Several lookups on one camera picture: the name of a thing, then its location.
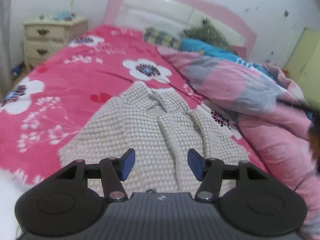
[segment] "metal screw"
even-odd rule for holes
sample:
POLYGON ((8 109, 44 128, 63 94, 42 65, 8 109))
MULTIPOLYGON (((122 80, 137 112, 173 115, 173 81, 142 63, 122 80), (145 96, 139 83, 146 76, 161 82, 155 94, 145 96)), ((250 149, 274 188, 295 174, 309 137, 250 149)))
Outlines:
POLYGON ((213 194, 209 191, 201 191, 197 194, 197 197, 203 200, 209 200, 213 197, 213 194))
POLYGON ((113 191, 109 194, 112 199, 122 199, 124 198, 124 193, 121 191, 113 191))

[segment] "white knit sweater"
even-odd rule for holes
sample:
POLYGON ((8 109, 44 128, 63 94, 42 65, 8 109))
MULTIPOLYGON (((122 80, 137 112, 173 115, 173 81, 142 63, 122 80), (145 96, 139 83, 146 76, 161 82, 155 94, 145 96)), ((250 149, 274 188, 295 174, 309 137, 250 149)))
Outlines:
MULTIPOLYGON (((62 166, 75 159, 90 164, 120 157, 129 148, 135 150, 136 162, 123 182, 128 196, 148 188, 194 195, 200 182, 187 163, 190 148, 226 164, 248 159, 242 146, 222 134, 212 118, 190 110, 174 89, 153 90, 143 82, 106 102, 59 155, 62 166)), ((224 183, 220 193, 233 186, 224 183)), ((89 181, 89 187, 103 195, 100 181, 89 181)))

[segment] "curtain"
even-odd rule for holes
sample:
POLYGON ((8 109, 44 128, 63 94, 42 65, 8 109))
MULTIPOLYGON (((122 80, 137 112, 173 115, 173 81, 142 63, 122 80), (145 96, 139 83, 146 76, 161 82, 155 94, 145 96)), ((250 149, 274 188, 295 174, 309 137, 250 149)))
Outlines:
POLYGON ((11 0, 0 0, 0 100, 10 90, 10 11, 11 0))

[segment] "pillow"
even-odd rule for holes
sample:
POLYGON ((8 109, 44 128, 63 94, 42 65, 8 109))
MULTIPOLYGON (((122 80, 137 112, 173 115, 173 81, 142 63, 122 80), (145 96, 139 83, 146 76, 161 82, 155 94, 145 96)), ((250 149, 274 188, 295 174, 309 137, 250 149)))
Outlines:
POLYGON ((239 57, 243 58, 244 60, 247 60, 247 48, 246 47, 232 45, 231 48, 237 52, 239 57))
POLYGON ((179 49, 180 47, 180 41, 177 38, 154 27, 146 28, 142 39, 152 45, 160 45, 173 49, 179 49))
POLYGON ((237 52, 232 49, 231 45, 227 42, 224 36, 209 22, 204 19, 201 27, 195 27, 183 31, 188 38, 204 41, 219 49, 237 55, 237 52))

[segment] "blue object on floor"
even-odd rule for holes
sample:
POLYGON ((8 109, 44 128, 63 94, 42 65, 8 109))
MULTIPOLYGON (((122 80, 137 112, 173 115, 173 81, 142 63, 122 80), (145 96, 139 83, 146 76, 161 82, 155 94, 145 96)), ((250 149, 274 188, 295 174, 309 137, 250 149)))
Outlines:
POLYGON ((21 65, 13 68, 13 69, 11 70, 11 77, 12 77, 12 79, 15 80, 18 76, 21 75, 21 72, 22 72, 22 66, 21 66, 21 65))

